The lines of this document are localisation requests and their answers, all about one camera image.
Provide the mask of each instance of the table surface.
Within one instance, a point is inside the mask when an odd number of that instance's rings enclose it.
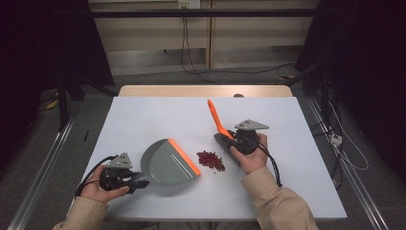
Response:
[[[127,97],[129,88],[137,88],[137,94],[145,90],[147,97]],[[128,152],[134,165],[132,170],[140,171],[138,163],[144,150],[155,141],[165,138],[173,138],[202,174],[185,185],[173,188],[148,185],[143,190],[137,190],[134,195],[112,200],[106,216],[108,219],[255,218],[255,208],[239,182],[244,176],[242,168],[213,138],[215,124],[207,107],[207,96],[213,91],[216,93],[211,99],[221,123],[228,129],[233,129],[234,125],[245,119],[270,126],[261,132],[272,137],[268,138],[268,144],[278,163],[282,184],[307,201],[316,219],[347,217],[303,112],[296,98],[291,93],[290,96],[285,93],[286,88],[272,85],[204,85],[201,86],[201,92],[198,92],[198,88],[193,87],[193,91],[189,91],[195,92],[198,97],[164,97],[169,92],[186,96],[184,93],[189,90],[188,86],[125,86],[126,91],[114,99],[85,174],[105,156],[124,151]],[[278,95],[276,91],[280,89],[284,93],[276,98],[263,98],[266,95]],[[254,95],[255,98],[229,98],[236,93],[246,97]],[[215,172],[199,165],[196,153],[202,150],[215,151],[222,157],[226,171]]]
[[[285,85],[126,85],[119,96],[139,97],[293,97]]]

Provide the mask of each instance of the hand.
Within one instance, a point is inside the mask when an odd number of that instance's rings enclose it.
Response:
[[[268,148],[268,140],[266,135],[258,133],[259,142]],[[230,147],[230,151],[233,156],[239,161],[241,167],[244,169],[245,173],[249,174],[256,171],[262,167],[266,166],[266,161],[268,156],[261,149],[257,148],[253,153],[244,155],[239,152],[236,148]]]
[[[95,182],[84,186],[83,190],[81,191],[80,196],[89,198],[89,199],[93,199],[93,200],[96,200],[101,203],[107,203],[108,201],[110,201],[114,198],[124,196],[128,192],[128,190],[129,190],[128,186],[124,186],[122,188],[112,190],[112,191],[106,191],[106,190],[102,189],[99,185],[99,180],[101,179],[101,174],[102,174],[102,171],[104,170],[104,168],[105,168],[105,165],[101,165],[95,169],[93,174],[87,180],[87,182],[90,182],[90,181],[95,181]]]

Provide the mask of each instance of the dustpan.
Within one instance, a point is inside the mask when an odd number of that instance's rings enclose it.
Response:
[[[146,180],[159,187],[184,184],[200,175],[200,170],[173,139],[152,144],[141,158],[141,171],[135,181]]]

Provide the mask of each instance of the bean pile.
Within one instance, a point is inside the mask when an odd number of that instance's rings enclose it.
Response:
[[[208,152],[203,150],[202,152],[198,152],[197,155],[199,156],[200,165],[207,166],[210,169],[216,169],[219,172],[223,172],[226,170],[221,157],[218,158],[215,152]]]

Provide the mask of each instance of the beige sleeve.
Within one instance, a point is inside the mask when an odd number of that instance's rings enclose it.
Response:
[[[257,209],[261,229],[318,229],[307,203],[292,190],[279,188],[267,167],[241,182]]]
[[[64,222],[57,224],[57,229],[99,229],[108,205],[78,196]]]

